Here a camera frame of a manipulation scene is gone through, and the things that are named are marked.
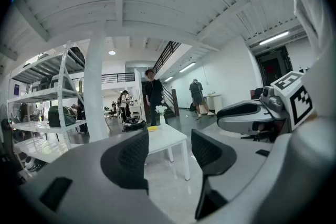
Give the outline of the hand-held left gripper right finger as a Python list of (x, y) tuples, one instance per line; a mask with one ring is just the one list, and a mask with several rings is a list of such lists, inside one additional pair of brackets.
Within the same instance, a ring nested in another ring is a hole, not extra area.
[(199, 201), (195, 211), (195, 219), (200, 220), (228, 203), (228, 200), (209, 183), (209, 178), (224, 174), (231, 168), (236, 160), (235, 150), (202, 132), (191, 131), (192, 152), (202, 176), (202, 187)]

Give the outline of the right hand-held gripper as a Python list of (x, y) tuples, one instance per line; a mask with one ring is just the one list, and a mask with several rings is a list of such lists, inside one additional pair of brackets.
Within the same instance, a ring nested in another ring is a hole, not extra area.
[(302, 84), (301, 72), (291, 71), (265, 86), (258, 99), (246, 100), (221, 109), (217, 125), (229, 132), (256, 135), (260, 128), (276, 121), (285, 122), (292, 132), (314, 111)]

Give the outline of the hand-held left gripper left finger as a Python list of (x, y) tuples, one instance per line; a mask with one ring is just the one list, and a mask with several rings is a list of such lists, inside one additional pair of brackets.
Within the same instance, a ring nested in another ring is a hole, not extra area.
[(149, 133), (140, 133), (107, 149), (100, 166), (105, 176), (123, 189), (149, 191), (148, 181), (144, 178), (144, 164), (149, 153)]

